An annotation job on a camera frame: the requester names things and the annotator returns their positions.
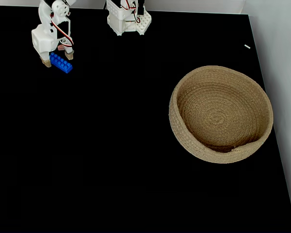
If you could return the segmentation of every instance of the blue lego brick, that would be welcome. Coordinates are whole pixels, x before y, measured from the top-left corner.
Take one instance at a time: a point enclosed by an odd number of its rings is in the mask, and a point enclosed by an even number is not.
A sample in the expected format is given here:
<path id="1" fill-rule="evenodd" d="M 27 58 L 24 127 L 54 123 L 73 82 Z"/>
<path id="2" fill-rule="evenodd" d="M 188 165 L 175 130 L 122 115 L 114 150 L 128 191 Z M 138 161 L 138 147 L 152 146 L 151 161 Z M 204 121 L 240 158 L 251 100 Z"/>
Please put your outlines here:
<path id="1" fill-rule="evenodd" d="M 52 52 L 49 58 L 52 65 L 61 69 L 63 72 L 69 73 L 72 70 L 72 65 L 69 62 L 65 61 L 63 58 L 61 58 L 60 56 L 58 56 L 57 54 Z"/>

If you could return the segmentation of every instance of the woven basket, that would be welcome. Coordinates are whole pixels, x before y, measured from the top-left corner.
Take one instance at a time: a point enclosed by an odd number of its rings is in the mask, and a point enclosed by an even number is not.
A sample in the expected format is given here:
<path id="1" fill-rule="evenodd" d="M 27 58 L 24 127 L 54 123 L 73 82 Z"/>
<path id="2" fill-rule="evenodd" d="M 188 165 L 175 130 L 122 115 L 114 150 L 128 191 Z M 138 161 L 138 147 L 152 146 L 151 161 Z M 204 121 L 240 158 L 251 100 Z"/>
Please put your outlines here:
<path id="1" fill-rule="evenodd" d="M 202 160 L 228 164 L 256 152 L 273 126 L 273 110 L 263 89 L 225 67 L 188 73 L 170 100 L 169 119 L 179 143 Z"/>

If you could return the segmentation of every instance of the white wall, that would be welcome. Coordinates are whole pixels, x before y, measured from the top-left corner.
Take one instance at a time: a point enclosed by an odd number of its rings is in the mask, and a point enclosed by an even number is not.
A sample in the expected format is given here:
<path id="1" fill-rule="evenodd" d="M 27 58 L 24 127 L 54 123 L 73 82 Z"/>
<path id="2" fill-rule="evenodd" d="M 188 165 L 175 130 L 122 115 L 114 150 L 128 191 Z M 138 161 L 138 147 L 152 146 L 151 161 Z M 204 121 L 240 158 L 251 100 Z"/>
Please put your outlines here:
<path id="1" fill-rule="evenodd" d="M 38 6 L 40 0 L 0 0 L 0 5 Z M 78 0 L 75 8 L 102 9 L 105 0 Z M 150 11 L 235 13 L 242 11 L 245 0 L 146 0 Z"/>
<path id="2" fill-rule="evenodd" d="M 242 12 L 250 17 L 291 199 L 291 0 L 247 0 Z"/>

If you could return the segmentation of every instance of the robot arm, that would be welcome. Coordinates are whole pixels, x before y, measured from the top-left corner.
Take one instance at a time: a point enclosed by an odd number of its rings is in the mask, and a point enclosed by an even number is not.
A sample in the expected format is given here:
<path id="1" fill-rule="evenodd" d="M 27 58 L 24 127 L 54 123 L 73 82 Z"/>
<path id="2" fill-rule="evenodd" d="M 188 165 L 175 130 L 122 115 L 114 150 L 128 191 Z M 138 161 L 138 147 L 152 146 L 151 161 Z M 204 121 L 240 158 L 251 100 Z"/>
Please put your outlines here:
<path id="1" fill-rule="evenodd" d="M 42 62 L 50 67 L 49 53 L 56 50 L 59 43 L 64 47 L 66 57 L 73 59 L 73 40 L 70 37 L 69 7 L 76 0 L 40 0 L 41 23 L 32 31 L 32 42 Z"/>
<path id="2" fill-rule="evenodd" d="M 107 0 L 108 24 L 117 35 L 135 31 L 145 34 L 152 17 L 144 3 L 145 0 Z"/>

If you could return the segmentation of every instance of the black table surface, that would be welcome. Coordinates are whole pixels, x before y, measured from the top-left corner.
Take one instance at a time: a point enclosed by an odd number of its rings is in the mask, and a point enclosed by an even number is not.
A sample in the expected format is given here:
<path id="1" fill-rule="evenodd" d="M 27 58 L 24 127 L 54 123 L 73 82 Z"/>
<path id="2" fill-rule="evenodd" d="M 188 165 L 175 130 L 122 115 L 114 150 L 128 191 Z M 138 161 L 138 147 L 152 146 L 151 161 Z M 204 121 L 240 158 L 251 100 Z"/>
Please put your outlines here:
<path id="1" fill-rule="evenodd" d="M 274 130 L 249 158 L 221 165 L 189 154 L 168 118 L 174 87 L 198 67 L 228 67 L 264 88 L 249 17 L 150 12 L 144 36 L 117 36 L 107 11 L 71 12 L 65 74 L 32 46 L 37 8 L 0 7 L 0 93 L 40 93 L 38 150 L 52 157 L 18 169 L 10 229 L 291 232 Z"/>

